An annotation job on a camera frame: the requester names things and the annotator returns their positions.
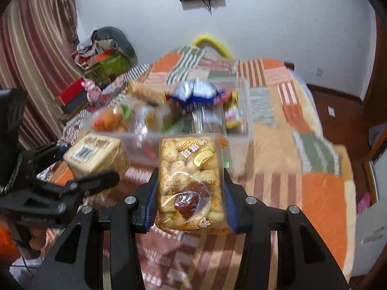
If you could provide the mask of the orange label bread pack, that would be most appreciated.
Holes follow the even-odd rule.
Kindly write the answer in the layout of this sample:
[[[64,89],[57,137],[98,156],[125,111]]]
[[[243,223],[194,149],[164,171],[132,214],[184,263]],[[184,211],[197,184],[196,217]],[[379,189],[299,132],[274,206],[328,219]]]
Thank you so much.
[[[113,170],[123,176],[131,166],[127,150],[117,138],[86,134],[63,156],[75,178]]]

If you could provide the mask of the orange fried balls pack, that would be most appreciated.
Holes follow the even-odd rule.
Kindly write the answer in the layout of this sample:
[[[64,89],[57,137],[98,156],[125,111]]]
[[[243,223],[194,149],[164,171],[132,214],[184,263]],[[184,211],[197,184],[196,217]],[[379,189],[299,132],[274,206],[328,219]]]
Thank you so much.
[[[92,120],[96,132],[125,132],[129,128],[132,110],[126,105],[113,105],[100,110]]]

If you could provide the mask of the gold cake tray pack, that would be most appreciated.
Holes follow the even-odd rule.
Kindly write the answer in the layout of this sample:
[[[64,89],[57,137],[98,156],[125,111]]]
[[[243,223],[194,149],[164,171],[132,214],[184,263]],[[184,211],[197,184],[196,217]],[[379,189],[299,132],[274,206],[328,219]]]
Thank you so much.
[[[159,140],[156,226],[169,234],[228,234],[220,134],[164,136]]]

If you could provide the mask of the blue white snack bag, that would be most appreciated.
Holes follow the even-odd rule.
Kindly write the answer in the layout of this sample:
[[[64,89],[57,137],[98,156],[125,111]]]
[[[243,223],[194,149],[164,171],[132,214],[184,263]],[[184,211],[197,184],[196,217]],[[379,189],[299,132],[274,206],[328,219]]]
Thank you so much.
[[[227,102],[232,91],[206,80],[192,79],[181,82],[169,95],[181,109],[213,107]]]

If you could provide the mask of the yellow chips snack bag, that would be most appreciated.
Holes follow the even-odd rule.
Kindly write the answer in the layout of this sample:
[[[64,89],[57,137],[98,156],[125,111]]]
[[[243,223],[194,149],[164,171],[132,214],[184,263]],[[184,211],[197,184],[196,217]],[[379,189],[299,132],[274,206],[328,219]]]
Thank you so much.
[[[236,90],[232,91],[228,100],[223,105],[225,126],[228,130],[234,129],[245,123],[239,110],[239,96]]]

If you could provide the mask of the gold stripe biscuit sleeve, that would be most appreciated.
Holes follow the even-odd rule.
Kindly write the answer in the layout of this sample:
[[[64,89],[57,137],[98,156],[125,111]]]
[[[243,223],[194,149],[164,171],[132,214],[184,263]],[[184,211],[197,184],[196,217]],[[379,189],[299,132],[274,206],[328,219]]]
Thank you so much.
[[[139,100],[144,100],[151,105],[163,105],[167,101],[163,90],[133,80],[128,82],[126,93],[131,94]]]

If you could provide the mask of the red gift box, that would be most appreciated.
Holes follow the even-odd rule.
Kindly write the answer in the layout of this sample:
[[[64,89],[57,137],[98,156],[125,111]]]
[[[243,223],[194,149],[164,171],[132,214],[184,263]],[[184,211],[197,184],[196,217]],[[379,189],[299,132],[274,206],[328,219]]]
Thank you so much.
[[[55,98],[56,104],[64,114],[71,114],[87,103],[87,93],[83,83],[83,77],[74,80],[72,84],[61,91]]]

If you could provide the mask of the pink plush toy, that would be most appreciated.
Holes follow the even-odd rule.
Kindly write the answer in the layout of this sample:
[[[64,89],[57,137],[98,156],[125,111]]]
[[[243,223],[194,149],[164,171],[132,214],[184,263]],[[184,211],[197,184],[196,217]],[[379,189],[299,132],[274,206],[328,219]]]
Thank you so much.
[[[101,89],[90,79],[83,79],[81,85],[86,91],[87,100],[90,105],[95,105],[102,94]]]

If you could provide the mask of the clear plastic storage bin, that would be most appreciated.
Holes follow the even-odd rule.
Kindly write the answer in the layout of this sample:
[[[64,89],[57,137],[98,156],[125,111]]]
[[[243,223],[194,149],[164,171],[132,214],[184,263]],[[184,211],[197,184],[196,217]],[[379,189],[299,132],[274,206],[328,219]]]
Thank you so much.
[[[102,132],[104,136],[120,139],[134,166],[156,166],[159,163],[159,139],[179,134],[220,134],[228,140],[223,150],[226,167],[233,173],[242,173],[252,138],[251,106],[248,84],[245,79],[215,78],[210,80],[217,87],[238,94],[238,115],[242,121],[234,128],[226,127],[226,109],[200,107],[194,111],[183,111],[179,116],[167,116],[168,127],[160,131],[151,130],[144,117],[151,109],[145,107],[138,117],[132,116],[129,129],[124,132]]]

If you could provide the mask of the patchwork bed blanket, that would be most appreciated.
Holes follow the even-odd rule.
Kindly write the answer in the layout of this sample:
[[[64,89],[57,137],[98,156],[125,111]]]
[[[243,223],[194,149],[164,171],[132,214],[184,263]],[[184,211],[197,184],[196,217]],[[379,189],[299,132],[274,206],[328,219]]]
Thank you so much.
[[[313,99],[300,77],[279,60],[236,61],[181,46],[113,83],[128,80],[172,89],[181,80],[245,79],[253,111],[249,145],[229,144],[233,180],[269,206],[299,206],[346,278],[355,251],[356,199],[350,159],[323,136]],[[244,237],[169,235],[156,227],[138,237],[147,289],[233,289]]]

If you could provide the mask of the striped red curtain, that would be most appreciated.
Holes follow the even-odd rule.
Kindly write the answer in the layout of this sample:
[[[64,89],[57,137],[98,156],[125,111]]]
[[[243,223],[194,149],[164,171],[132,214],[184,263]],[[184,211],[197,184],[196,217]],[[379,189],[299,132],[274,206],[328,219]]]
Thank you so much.
[[[28,94],[19,141],[26,149],[60,139],[56,98],[81,76],[75,0],[12,0],[1,15],[1,88]]]

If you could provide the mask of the green storage bag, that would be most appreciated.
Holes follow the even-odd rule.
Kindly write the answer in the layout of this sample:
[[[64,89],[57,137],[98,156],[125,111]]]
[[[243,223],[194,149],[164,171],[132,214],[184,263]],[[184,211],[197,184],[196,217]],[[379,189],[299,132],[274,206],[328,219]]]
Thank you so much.
[[[95,85],[104,89],[114,82],[118,76],[128,72],[130,68],[131,65],[126,55],[120,51],[114,51],[109,53],[102,61],[86,69],[83,77],[93,80]]]

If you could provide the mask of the dark grey clothes bundle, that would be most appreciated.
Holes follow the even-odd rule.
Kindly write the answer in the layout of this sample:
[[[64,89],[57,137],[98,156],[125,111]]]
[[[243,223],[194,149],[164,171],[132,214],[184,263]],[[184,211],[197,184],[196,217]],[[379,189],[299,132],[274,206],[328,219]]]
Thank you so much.
[[[116,47],[129,58],[130,65],[132,67],[138,65],[138,58],[135,50],[126,35],[120,29],[113,26],[105,26],[92,32],[93,41],[102,41],[106,39],[112,39],[115,41]]]

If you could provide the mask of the yellow foam tube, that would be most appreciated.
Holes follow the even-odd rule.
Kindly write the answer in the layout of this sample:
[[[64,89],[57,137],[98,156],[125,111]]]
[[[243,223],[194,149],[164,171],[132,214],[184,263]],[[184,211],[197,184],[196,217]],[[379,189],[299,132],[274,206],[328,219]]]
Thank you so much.
[[[191,46],[199,47],[209,46],[222,58],[233,60],[231,52],[214,36],[206,33],[198,35],[192,42]]]

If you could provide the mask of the white wall socket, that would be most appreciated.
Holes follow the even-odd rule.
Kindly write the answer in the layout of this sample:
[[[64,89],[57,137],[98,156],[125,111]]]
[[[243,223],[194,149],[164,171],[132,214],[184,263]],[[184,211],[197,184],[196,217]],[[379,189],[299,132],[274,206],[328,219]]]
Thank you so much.
[[[318,67],[318,68],[316,69],[316,75],[317,75],[317,76],[322,76],[322,75],[323,75],[323,70],[322,70],[321,68]]]

